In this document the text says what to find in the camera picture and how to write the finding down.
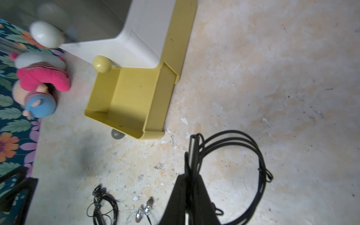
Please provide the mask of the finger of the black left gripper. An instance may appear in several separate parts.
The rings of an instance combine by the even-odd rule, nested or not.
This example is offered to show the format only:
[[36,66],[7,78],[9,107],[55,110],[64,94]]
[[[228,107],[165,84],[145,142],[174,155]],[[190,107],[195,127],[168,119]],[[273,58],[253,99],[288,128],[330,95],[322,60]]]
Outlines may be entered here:
[[1,175],[1,183],[4,183],[13,178],[16,179],[13,187],[5,194],[1,194],[1,213],[10,213],[13,208],[13,203],[16,197],[20,194],[24,194],[24,198],[19,206],[18,215],[13,223],[14,225],[24,225],[28,211],[38,184],[38,179],[32,177],[26,177],[29,168],[25,166],[19,166],[12,171]]

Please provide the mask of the grey top drawer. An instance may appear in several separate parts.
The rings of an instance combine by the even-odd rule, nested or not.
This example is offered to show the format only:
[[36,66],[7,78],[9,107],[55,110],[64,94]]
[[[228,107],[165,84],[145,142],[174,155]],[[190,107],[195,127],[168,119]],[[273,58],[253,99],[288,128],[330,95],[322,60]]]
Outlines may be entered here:
[[55,26],[65,42],[112,39],[124,29],[132,1],[108,0],[3,0],[1,18],[29,31],[43,21]]

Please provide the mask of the white drawer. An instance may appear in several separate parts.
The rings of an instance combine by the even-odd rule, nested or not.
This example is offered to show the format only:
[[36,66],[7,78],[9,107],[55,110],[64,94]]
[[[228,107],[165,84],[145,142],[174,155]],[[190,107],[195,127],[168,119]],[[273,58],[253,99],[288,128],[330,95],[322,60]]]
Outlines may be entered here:
[[88,63],[93,63],[97,56],[104,56],[118,67],[155,68],[166,36],[163,31],[125,29],[116,38],[63,44],[61,49]]

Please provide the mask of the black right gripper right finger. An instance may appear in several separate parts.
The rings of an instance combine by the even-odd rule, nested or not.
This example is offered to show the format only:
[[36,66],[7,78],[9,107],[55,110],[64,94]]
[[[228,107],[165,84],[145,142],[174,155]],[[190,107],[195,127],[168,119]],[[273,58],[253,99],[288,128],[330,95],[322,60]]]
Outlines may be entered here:
[[220,225],[201,175],[197,175],[191,190],[191,224]]

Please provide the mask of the yellow bottom drawer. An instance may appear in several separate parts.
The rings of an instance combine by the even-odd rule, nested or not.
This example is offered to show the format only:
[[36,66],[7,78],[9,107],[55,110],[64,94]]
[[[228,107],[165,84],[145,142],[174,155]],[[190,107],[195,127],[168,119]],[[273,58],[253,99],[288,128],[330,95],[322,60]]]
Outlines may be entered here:
[[98,73],[84,114],[135,139],[160,139],[175,80],[166,64]]

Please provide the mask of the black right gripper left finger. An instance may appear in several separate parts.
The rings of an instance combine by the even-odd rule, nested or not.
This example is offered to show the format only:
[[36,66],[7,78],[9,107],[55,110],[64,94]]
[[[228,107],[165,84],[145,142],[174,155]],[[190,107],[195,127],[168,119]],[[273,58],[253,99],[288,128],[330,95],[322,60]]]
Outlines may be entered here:
[[185,224],[186,188],[186,176],[184,174],[179,175],[159,225]]

